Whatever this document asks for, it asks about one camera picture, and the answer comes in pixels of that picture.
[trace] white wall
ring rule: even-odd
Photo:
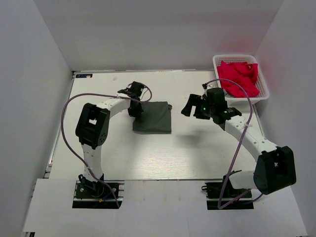
[[[207,69],[255,53],[283,0],[35,0],[70,68]]]
[[[0,7],[0,231],[20,236],[43,177],[71,71],[32,0]]]
[[[265,133],[295,153],[292,189],[309,236],[316,236],[316,1],[285,0],[256,57],[271,93],[258,108]]]

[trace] red cloth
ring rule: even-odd
[[[232,80],[247,92],[249,97],[256,97],[259,94],[259,90],[255,84],[258,76],[258,64],[243,63],[225,63],[222,61],[221,65],[217,67],[219,78]],[[221,86],[229,94],[234,97],[244,98],[246,95],[244,92],[235,84],[229,81],[221,81]]]

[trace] black label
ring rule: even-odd
[[[77,74],[76,78],[91,78],[92,74]]]

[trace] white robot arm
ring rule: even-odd
[[[114,115],[122,112],[123,110],[127,110],[130,106],[130,101],[126,99],[120,99],[120,97],[125,97],[125,94],[118,94],[118,98],[116,99],[108,99],[102,103],[96,105],[97,108],[101,110],[107,110],[110,113],[110,118]],[[101,140],[105,140],[105,134],[101,134]],[[83,149],[83,158],[89,164],[92,172],[95,174],[96,177],[101,178],[103,176],[103,171],[101,167],[101,146],[97,146],[93,149],[90,145],[82,143],[81,144]],[[84,174],[83,176],[93,182],[95,179],[91,176],[87,167],[84,167]]]
[[[187,117],[195,106],[194,117],[213,119],[224,131],[240,140],[246,121],[236,108],[228,108],[221,88],[207,89],[202,96],[191,94],[181,111]],[[251,153],[255,170],[234,171],[229,176],[228,189],[258,189],[267,195],[296,182],[294,155],[289,147],[279,147],[270,142],[253,127],[248,127],[242,145]]]
[[[123,110],[128,110],[131,117],[140,116],[143,110],[139,97],[143,89],[143,84],[134,81],[130,88],[118,91],[117,98],[108,99],[97,105],[87,103],[82,109],[76,136],[81,143],[84,160],[100,180],[104,178],[101,168],[101,146],[108,136],[110,118]],[[98,196],[100,190],[103,190],[103,185],[91,176],[87,167],[84,168],[84,174],[79,176],[79,180],[92,196]]]

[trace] black mount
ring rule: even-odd
[[[296,183],[293,151],[285,146],[258,157],[253,180],[258,190],[267,195]]]

